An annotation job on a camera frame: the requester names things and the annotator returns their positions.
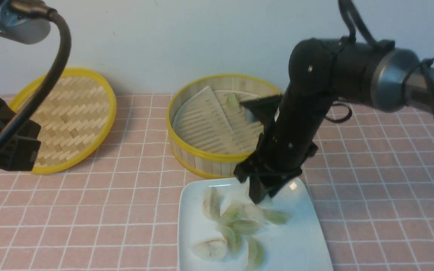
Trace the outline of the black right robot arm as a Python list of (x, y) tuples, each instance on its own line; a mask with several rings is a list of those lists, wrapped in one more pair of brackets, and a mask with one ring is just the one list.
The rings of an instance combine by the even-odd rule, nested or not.
[(234, 175), (249, 181), (249, 197), (260, 204), (302, 174), (318, 146), (313, 142), (333, 106), (360, 104), (384, 113), (413, 107), (434, 117), (434, 60), (397, 49), (394, 41), (376, 45), (310, 38), (293, 49), (284, 94), (242, 101), (249, 122), (261, 122), (255, 150), (238, 163)]

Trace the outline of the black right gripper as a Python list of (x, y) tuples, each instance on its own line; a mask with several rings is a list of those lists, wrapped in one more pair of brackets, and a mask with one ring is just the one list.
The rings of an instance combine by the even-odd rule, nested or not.
[(239, 162), (234, 175), (249, 180), (249, 198), (260, 204), (273, 198), (302, 173), (302, 164), (317, 151), (312, 139), (318, 129), (315, 101), (308, 97), (269, 96), (242, 101), (246, 118), (264, 129), (255, 150)]

